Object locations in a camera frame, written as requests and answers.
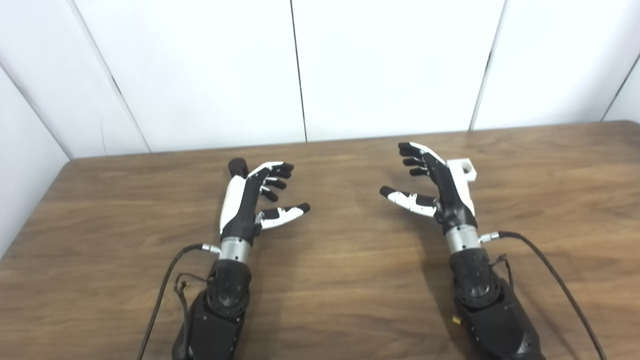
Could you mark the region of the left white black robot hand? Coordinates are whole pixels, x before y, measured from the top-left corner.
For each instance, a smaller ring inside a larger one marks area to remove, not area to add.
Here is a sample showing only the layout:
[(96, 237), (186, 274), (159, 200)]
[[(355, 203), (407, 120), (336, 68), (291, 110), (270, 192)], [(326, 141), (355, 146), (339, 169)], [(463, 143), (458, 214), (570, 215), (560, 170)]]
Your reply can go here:
[(294, 166), (283, 161), (264, 162), (254, 170), (244, 158), (233, 158), (228, 163), (231, 175), (222, 204), (219, 229), (221, 240), (238, 238), (253, 244), (262, 230), (290, 223), (311, 210), (309, 203), (295, 206), (256, 210), (260, 196), (277, 202), (273, 189), (284, 190), (285, 179), (291, 177)]

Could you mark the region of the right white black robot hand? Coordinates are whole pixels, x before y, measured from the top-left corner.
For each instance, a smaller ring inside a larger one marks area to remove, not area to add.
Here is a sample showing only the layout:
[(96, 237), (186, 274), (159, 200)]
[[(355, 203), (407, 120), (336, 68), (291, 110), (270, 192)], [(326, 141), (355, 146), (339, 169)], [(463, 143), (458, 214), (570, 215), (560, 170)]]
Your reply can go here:
[(412, 177), (430, 178), (438, 189), (438, 196), (399, 191), (382, 186), (379, 193), (390, 202), (410, 212), (435, 219), (443, 233), (462, 226), (478, 227), (468, 182), (474, 173), (466, 174), (459, 161), (441, 158), (428, 146), (415, 142), (400, 142), (398, 153), (402, 163), (410, 167)]

